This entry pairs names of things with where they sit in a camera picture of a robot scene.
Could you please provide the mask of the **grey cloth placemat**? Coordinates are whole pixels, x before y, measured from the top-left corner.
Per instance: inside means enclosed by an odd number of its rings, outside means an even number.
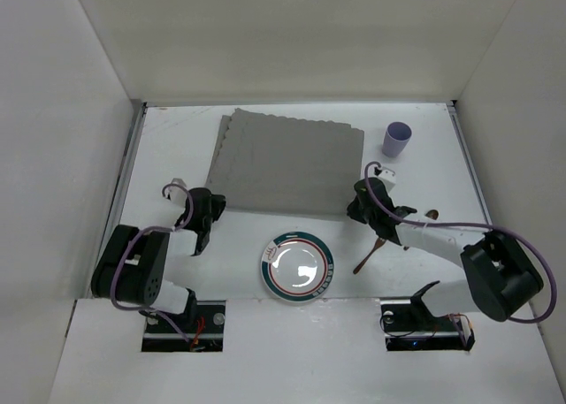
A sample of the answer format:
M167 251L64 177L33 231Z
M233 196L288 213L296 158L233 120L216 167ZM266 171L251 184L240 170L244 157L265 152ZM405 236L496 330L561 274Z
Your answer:
M360 179L363 143L348 123L237 109L220 121L206 186L231 210L340 217Z

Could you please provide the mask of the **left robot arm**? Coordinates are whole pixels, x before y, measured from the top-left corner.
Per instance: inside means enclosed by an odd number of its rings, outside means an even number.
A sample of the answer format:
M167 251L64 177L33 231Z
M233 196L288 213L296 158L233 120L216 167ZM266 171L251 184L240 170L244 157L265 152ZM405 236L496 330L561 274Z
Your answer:
M206 187L188 189L171 182L162 196L171 200L179 192L184 210L171 226L152 225L140 229L117 225L105 246L90 289L94 297L106 298L123 311L136 311L165 320L175 332L185 333L197 318L195 292L164 278L164 268L173 234L187 232L198 257L210 242L212 225L226 208L226 197Z

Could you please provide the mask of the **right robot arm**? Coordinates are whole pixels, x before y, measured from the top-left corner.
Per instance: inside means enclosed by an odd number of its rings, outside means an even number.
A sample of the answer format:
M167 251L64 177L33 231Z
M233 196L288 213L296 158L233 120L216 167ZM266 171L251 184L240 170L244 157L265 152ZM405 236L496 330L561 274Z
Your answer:
M347 214L368 225L377 236L402 248L416 248L460 267L465 273L464 296L494 321L538 324L556 306L556 282L547 262L536 248L516 233L481 223L442 223L423 217L407 206L394 206L386 184L367 177L354 185L355 199ZM550 302L544 313L532 319L514 314L544 288L526 248L539 259L550 285Z

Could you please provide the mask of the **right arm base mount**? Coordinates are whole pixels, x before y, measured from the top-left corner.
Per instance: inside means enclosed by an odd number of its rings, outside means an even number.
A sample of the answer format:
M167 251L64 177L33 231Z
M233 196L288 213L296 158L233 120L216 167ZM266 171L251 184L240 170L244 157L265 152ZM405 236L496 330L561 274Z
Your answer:
M380 302L379 326L389 352L464 351L475 345L470 319L461 313L433 316L410 299Z

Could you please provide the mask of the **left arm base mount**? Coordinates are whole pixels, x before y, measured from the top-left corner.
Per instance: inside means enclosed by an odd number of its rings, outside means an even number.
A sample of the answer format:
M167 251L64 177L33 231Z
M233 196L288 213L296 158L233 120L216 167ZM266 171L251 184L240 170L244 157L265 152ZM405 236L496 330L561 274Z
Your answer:
M226 301L197 302L195 319L169 315L183 331L180 335L167 321L144 313L146 324L141 342L144 353L216 353L223 350Z

